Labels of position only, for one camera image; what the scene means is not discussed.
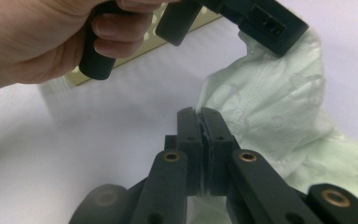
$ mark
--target black plastic part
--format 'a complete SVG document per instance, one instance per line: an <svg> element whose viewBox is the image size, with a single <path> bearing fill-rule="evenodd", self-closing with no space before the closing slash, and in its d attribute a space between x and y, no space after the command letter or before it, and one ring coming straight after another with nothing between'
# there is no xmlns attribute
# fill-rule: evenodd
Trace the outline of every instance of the black plastic part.
<svg viewBox="0 0 358 224"><path fill-rule="evenodd" d="M235 150L229 166L233 184L255 223L322 224L260 154Z"/></svg>
<svg viewBox="0 0 358 224"><path fill-rule="evenodd" d="M314 185L307 202L324 223L358 224L358 199L345 189L329 184Z"/></svg>
<svg viewBox="0 0 358 224"><path fill-rule="evenodd" d="M187 156L184 152L160 152L132 213L131 224L186 223L186 175Z"/></svg>
<svg viewBox="0 0 358 224"><path fill-rule="evenodd" d="M168 4L156 28L156 35L179 46L201 8L202 5L190 0Z"/></svg>
<svg viewBox="0 0 358 224"><path fill-rule="evenodd" d="M200 122L192 107L182 109L177 113L176 148L184 151L188 159L187 196L200 194L202 140Z"/></svg>
<svg viewBox="0 0 358 224"><path fill-rule="evenodd" d="M228 188L226 209L232 224L255 223L248 206L241 199L237 187L233 184L230 184Z"/></svg>
<svg viewBox="0 0 358 224"><path fill-rule="evenodd" d="M201 6L236 23L278 56L283 56L309 27L274 0L186 0L168 5L157 35L180 45Z"/></svg>
<svg viewBox="0 0 358 224"><path fill-rule="evenodd" d="M102 185L78 206L69 224L112 224L120 220L129 198L126 189Z"/></svg>
<svg viewBox="0 0 358 224"><path fill-rule="evenodd" d="M295 193L297 194L297 196L304 202L307 202L307 194L297 190L297 189L293 189L295 191Z"/></svg>
<svg viewBox="0 0 358 224"><path fill-rule="evenodd" d="M130 12L124 11L118 7L116 1L101 3L94 8L91 13L92 15L87 22L84 51L79 64L79 69L85 76L96 80L105 80L109 78L116 61L116 59L107 58L99 54L94 48L94 42L98 37L94 34L91 28L91 21L92 18L104 13L130 14Z"/></svg>
<svg viewBox="0 0 358 224"><path fill-rule="evenodd" d="M227 163L238 146L222 115L216 110L202 108L200 111L208 147L204 152L204 178L206 190L214 196L227 195L229 174Z"/></svg>
<svg viewBox="0 0 358 224"><path fill-rule="evenodd" d="M139 197L141 196L142 190L144 188L146 179L142 180L138 184L134 185L132 188L128 190L128 200L125 205L125 209L120 217L119 222L113 222L117 224L129 224L132 217L132 212L135 210L136 205L139 201Z"/></svg>
<svg viewBox="0 0 358 224"><path fill-rule="evenodd" d="M165 135L164 150L176 149L176 135Z"/></svg>

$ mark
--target hand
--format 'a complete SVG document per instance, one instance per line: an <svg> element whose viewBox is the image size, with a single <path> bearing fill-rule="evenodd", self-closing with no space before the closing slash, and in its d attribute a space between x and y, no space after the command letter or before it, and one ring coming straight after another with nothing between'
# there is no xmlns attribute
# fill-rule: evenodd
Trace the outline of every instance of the hand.
<svg viewBox="0 0 358 224"><path fill-rule="evenodd" d="M0 88L41 83L62 76L80 62L83 26L91 10L105 0L0 0ZM142 44L152 11L163 0L117 4L132 15L105 14L92 22L100 37L96 50L123 58Z"/></svg>

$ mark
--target finger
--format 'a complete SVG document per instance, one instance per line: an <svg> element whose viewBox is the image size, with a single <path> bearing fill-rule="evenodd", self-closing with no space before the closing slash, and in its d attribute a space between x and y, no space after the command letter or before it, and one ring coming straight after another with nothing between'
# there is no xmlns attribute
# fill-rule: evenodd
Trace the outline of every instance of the finger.
<svg viewBox="0 0 358 224"><path fill-rule="evenodd" d="M94 33L105 40L132 42L141 39L152 22L152 13L103 14L92 22Z"/></svg>
<svg viewBox="0 0 358 224"><path fill-rule="evenodd" d="M161 3L139 3L128 0L117 0L117 5L126 11L131 12L152 12L161 7Z"/></svg>
<svg viewBox="0 0 358 224"><path fill-rule="evenodd" d="M123 5L130 4L162 4L162 3L171 3L171 2L179 2L180 0L117 0L118 2L122 2Z"/></svg>
<svg viewBox="0 0 358 224"><path fill-rule="evenodd" d="M94 48L99 54L108 58L127 58L134 54L143 42L143 38L132 42L110 41L98 38L94 43Z"/></svg>
<svg viewBox="0 0 358 224"><path fill-rule="evenodd" d="M88 0L88 1L79 1L79 0L46 0L41 1L41 4L45 4L51 8L56 9L57 11L63 12L68 15L86 15L96 7L97 5L106 2L106 0Z"/></svg>

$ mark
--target black bracket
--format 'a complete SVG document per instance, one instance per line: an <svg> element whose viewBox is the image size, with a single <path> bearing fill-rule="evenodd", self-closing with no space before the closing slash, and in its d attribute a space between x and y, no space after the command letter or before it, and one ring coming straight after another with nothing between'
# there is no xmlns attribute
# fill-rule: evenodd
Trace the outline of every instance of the black bracket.
<svg viewBox="0 0 358 224"><path fill-rule="evenodd" d="M259 153L241 149L221 114L178 112L148 178L130 189L103 185L78 206L70 224L185 224L188 196L227 196L235 224L358 223L358 199L329 184L308 195L290 188Z"/></svg>
<svg viewBox="0 0 358 224"><path fill-rule="evenodd" d="M202 7L234 22L278 56L283 56L309 27L274 0L185 0L168 4L156 34L180 45Z"/></svg>

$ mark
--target white table surface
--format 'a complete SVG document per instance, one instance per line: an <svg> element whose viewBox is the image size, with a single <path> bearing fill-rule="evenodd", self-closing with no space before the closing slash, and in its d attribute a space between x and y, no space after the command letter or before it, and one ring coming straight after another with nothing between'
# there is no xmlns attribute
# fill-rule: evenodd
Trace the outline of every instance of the white table surface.
<svg viewBox="0 0 358 224"><path fill-rule="evenodd" d="M358 1L282 0L320 34L324 109L358 140ZM68 223L94 188L147 176L176 112L204 79L245 55L225 19L79 87L64 78L0 90L0 224Z"/></svg>

